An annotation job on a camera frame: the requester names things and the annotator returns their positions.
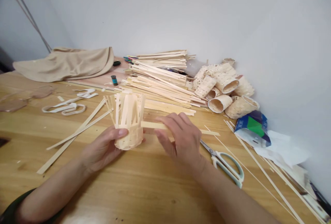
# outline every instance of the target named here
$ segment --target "scissors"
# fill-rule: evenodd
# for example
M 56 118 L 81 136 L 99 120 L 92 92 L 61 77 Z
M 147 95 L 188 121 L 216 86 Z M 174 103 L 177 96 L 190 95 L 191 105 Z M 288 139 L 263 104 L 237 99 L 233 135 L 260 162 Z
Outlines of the scissors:
M 242 170 L 240 164 L 229 154 L 214 151 L 202 140 L 200 140 L 200 143 L 211 154 L 211 159 L 213 160 L 214 167 L 217 169 L 217 165 L 219 165 L 223 169 L 223 171 L 225 171 L 225 173 L 236 183 L 236 185 L 239 188 L 242 188 L 242 182 L 244 181 L 244 171 Z M 234 162 L 234 164 L 237 166 L 239 170 L 239 174 L 234 168 L 232 168 L 231 165 L 228 164 L 228 162 L 224 158 L 222 158 L 222 156 L 228 157 Z

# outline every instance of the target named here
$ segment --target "white wall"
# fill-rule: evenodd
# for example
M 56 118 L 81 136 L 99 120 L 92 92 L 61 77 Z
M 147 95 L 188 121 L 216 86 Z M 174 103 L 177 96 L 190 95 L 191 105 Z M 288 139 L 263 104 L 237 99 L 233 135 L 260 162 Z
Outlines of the white wall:
M 305 164 L 331 201 L 330 0 L 26 0 L 52 47 L 112 46 L 123 56 L 188 49 L 200 61 L 233 57 L 257 90 L 270 126 L 312 152 Z M 41 39 L 14 0 L 0 0 L 0 47 L 43 58 Z
M 25 0 L 52 47 L 112 46 L 115 55 L 188 49 L 235 54 L 277 0 Z M 14 0 L 0 0 L 0 46 L 15 60 L 47 51 Z
M 331 202 L 331 0 L 278 0 L 236 53 L 271 128 L 311 158 L 313 183 Z

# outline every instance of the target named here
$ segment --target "cable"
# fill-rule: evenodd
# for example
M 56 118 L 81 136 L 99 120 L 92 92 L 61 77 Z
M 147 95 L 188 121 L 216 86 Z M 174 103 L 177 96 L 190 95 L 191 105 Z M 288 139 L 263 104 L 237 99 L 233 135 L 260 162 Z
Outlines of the cable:
M 16 0 L 16 1 L 17 1 L 17 3 L 19 4 L 19 6 L 20 6 L 20 8 L 22 9 L 22 11 L 24 12 L 25 16 L 28 18 L 28 20 L 30 21 L 30 23 L 31 23 L 32 26 L 34 27 L 34 29 L 35 29 L 35 30 L 37 31 L 37 33 L 39 34 L 40 38 L 42 39 L 42 41 L 44 42 L 44 44 L 45 44 L 45 46 L 46 46 L 46 49 L 47 49 L 48 52 L 50 53 L 51 50 L 52 50 L 52 48 L 50 47 L 50 45 L 47 43 L 47 41 L 46 41 L 46 40 L 44 39 L 44 37 L 42 36 L 42 34 L 41 34 L 41 32 L 40 32 L 40 30 L 39 30 L 39 28 L 38 28 L 36 22 L 34 21 L 34 19 L 33 19 L 32 15 L 31 15 L 31 13 L 30 13 L 30 11 L 29 11 L 29 9 L 27 8 L 27 6 L 26 6 L 26 4 L 25 4 L 25 2 L 24 2 L 23 0 L 21 0 L 22 3 L 23 3 L 23 5 L 25 6 L 26 10 L 28 11 L 30 17 L 28 16 L 27 12 L 24 10 L 24 8 L 23 8 L 23 6 L 21 5 L 20 1 L 19 1 L 19 0 Z

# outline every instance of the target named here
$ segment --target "wooden tabletop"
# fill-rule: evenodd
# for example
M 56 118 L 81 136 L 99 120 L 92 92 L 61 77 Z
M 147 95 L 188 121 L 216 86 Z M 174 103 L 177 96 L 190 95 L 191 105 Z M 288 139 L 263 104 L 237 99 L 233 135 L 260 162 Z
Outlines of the wooden tabletop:
M 73 134 L 97 107 L 103 95 L 80 100 L 87 109 L 81 114 L 63 116 L 61 113 L 43 113 L 41 108 L 74 98 L 72 89 L 85 86 L 68 82 L 41 83 L 24 78 L 16 72 L 0 75 L 0 98 L 18 92 L 13 97 L 26 97 L 31 89 L 53 85 L 55 92 L 43 99 L 29 100 L 28 106 L 13 113 L 0 113 L 0 137 L 10 141 L 0 148 L 0 212 L 24 192 L 38 187 L 70 159 L 78 156 L 84 146 L 92 142 L 106 127 L 112 125 L 105 117 L 93 125 L 68 147 L 44 175 L 36 171 L 57 151 L 46 148 Z M 228 126 L 223 114 L 214 114 L 204 108 L 193 107 L 195 116 L 189 116 L 200 129 L 206 125 L 221 134 L 222 142 L 283 204 L 270 182 L 242 147 Z M 95 118 L 106 112 L 103 107 Z M 144 120 L 153 121 L 164 112 L 145 109 Z M 124 152 L 119 159 L 88 180 L 69 202 L 61 223 L 223 223 L 221 216 L 201 187 L 179 171 L 165 154 L 152 130 L 145 134 L 146 142 Z M 211 135 L 202 139 L 214 150 L 227 152 Z M 203 156 L 211 162 L 209 153 L 200 146 Z M 284 181 L 265 161 L 255 157 L 305 223 L 318 223 Z M 297 221 L 243 168 L 243 190 L 266 208 L 281 223 Z

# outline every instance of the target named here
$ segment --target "forearm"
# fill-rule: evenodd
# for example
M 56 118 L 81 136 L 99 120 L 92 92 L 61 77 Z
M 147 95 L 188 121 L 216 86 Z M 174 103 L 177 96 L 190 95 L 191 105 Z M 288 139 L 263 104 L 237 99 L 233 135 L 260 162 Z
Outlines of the forearm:
M 73 159 L 35 189 L 21 204 L 20 223 L 40 223 L 59 212 L 90 175 L 80 159 Z
M 218 212 L 227 224 L 279 224 L 270 213 L 249 195 L 238 188 L 206 159 L 204 160 L 204 169 L 202 172 L 193 173 L 193 177 L 210 195 Z

